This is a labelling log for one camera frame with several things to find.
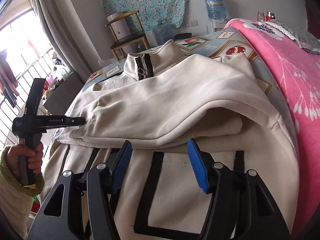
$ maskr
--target silver screw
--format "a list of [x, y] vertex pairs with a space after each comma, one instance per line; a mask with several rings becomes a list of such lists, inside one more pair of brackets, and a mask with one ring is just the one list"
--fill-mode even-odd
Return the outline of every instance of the silver screw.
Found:
[[71, 175], [71, 171], [65, 171], [64, 173], [63, 173], [63, 177], [69, 177], [70, 175]]
[[215, 164], [214, 164], [214, 167], [215, 167], [216, 169], [222, 169], [222, 168], [223, 168], [223, 164], [222, 164], [222, 163], [215, 163]]
[[248, 173], [249, 173], [249, 175], [252, 176], [252, 177], [254, 177], [254, 176], [257, 175], [257, 172], [256, 172], [255, 170], [249, 170]]
[[106, 167], [106, 165], [105, 165], [104, 163], [99, 163], [99, 164], [97, 165], [97, 169], [98, 169], [98, 170], [103, 170], [105, 167]]

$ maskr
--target person's arm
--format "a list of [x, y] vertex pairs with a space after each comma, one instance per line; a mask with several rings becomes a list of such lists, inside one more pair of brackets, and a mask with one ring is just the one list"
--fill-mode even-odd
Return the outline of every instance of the person's arm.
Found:
[[[0, 208], [17, 233], [27, 237], [27, 221], [30, 215], [33, 197], [41, 193], [44, 180], [41, 173], [42, 143], [36, 152], [25, 145], [6, 146], [0, 158]], [[29, 168], [36, 176], [36, 188], [23, 187], [18, 182], [19, 155], [29, 156]]]

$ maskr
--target balcony railing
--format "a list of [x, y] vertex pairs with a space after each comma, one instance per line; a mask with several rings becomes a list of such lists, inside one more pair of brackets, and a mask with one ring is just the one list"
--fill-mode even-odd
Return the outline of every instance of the balcony railing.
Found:
[[[16, 117], [23, 115], [24, 107], [35, 78], [46, 78], [52, 71], [53, 62], [49, 56], [49, 52], [53, 48], [48, 49], [39, 59], [27, 65], [17, 77], [17, 91], [20, 94], [17, 97], [17, 106], [12, 108], [10, 103], [4, 97], [0, 99], [0, 149], [7, 144], [15, 144], [18, 142], [16, 136], [12, 134], [12, 122]], [[45, 114], [45, 109], [40, 103], [38, 109], [39, 115]], [[44, 145], [44, 153], [46, 153], [48, 145]]]

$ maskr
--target chair seat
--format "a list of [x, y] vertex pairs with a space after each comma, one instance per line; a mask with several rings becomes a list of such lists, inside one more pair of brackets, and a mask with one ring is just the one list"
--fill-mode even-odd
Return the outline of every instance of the chair seat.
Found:
[[141, 38], [141, 37], [143, 37], [144, 35], [146, 35], [144, 32], [135, 32], [135, 33], [132, 33], [132, 34], [130, 34], [130, 35], [128, 35], [128, 36], [125, 36], [125, 37], [123, 37], [123, 38], [121, 38], [121, 39], [119, 39], [118, 41], [116, 41], [114, 44], [112, 44], [112, 46], [110, 47], [110, 49], [114, 49], [114, 48], [116, 48], [116, 47], [118, 47], [118, 46], [121, 46], [121, 45], [123, 45], [123, 44], [126, 44], [127, 42], [129, 42], [129, 41], [133, 41], [133, 40], [135, 40], [135, 39], [138, 39], [138, 38]]

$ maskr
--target jacket sleeve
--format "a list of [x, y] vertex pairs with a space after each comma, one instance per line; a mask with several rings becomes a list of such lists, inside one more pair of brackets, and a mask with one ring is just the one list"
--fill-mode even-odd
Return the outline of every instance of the jacket sleeve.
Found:
[[33, 196], [41, 193], [44, 180], [42, 174], [38, 174], [35, 189], [21, 186], [5, 162], [9, 149], [10, 146], [6, 146], [0, 158], [0, 208], [12, 227], [25, 239]]

